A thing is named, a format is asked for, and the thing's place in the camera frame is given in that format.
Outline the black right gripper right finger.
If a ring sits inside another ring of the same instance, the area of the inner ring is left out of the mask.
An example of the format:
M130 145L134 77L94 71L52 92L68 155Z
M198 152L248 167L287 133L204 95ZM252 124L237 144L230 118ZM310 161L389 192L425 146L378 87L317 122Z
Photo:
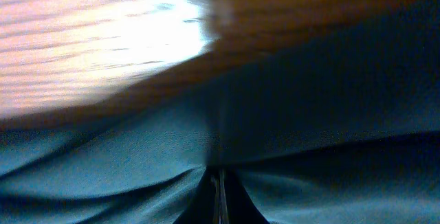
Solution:
M258 211L238 177L225 169L219 171L220 224L268 224Z

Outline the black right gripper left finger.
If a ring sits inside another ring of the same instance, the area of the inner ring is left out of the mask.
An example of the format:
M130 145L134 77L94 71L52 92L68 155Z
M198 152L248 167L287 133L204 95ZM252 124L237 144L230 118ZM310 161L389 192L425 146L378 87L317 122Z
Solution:
M220 224L219 171L208 168L203 174L195 195L174 224Z

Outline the black t-shirt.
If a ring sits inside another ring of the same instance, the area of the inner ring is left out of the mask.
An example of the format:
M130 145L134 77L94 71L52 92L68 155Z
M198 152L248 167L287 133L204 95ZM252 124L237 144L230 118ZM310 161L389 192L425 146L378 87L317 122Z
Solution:
M139 113L1 134L2 223L174 223L208 168L269 223L439 222L439 0Z

